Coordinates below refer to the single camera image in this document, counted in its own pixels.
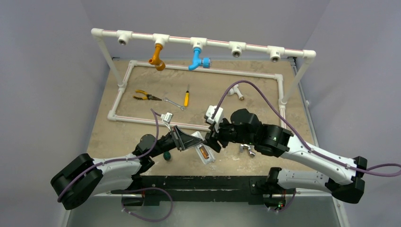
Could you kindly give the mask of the white remote control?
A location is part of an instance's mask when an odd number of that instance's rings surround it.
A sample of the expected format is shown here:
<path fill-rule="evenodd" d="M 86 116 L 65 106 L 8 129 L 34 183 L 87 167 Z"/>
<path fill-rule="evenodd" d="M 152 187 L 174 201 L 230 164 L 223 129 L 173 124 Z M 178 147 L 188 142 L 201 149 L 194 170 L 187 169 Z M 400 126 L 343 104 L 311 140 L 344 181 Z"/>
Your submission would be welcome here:
<path fill-rule="evenodd" d="M 201 140 L 201 143 L 192 146 L 191 149 L 196 151 L 202 163 L 208 165 L 212 162 L 215 162 L 216 158 L 214 156 L 214 150 L 204 143 L 205 139 L 202 134 L 199 131 L 196 131 L 192 133 L 191 136 Z"/>

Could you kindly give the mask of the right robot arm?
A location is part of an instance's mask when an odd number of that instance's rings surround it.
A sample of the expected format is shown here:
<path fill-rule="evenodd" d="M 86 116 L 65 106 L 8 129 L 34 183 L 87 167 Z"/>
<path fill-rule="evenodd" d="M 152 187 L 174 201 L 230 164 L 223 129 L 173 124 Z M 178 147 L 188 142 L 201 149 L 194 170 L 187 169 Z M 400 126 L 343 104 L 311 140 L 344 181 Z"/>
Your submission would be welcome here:
<path fill-rule="evenodd" d="M 215 106 L 209 106 L 204 115 L 205 122 L 210 125 L 205 144 L 214 151 L 220 152 L 230 142 L 252 145 L 262 155 L 292 160 L 312 169 L 292 171 L 272 167 L 265 183 L 259 184 L 259 187 L 270 192 L 294 188 L 319 190 L 346 203 L 359 203 L 364 194 L 365 181 L 362 179 L 364 174 L 356 168 L 366 170 L 367 159 L 361 156 L 346 158 L 302 143 L 290 130 L 264 124 L 244 108 L 233 112 L 230 120 L 224 118 L 222 108 L 213 118 L 214 110 Z"/>

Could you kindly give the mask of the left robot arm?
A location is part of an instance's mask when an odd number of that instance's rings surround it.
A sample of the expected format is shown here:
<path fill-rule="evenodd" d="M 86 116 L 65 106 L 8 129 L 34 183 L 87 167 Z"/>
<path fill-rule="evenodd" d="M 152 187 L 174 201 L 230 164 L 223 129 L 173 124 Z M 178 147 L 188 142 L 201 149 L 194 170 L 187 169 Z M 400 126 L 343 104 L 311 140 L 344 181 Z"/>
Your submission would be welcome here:
<path fill-rule="evenodd" d="M 108 191 L 140 190 L 140 174 L 148 171 L 155 162 L 153 158 L 170 150 L 184 151 L 202 144 L 199 132 L 187 134 L 174 126 L 166 135 L 157 138 L 152 134 L 141 137 L 133 152 L 114 158 L 92 158 L 89 154 L 78 155 L 50 181 L 57 201 L 66 210 L 82 205 L 89 197 Z"/>

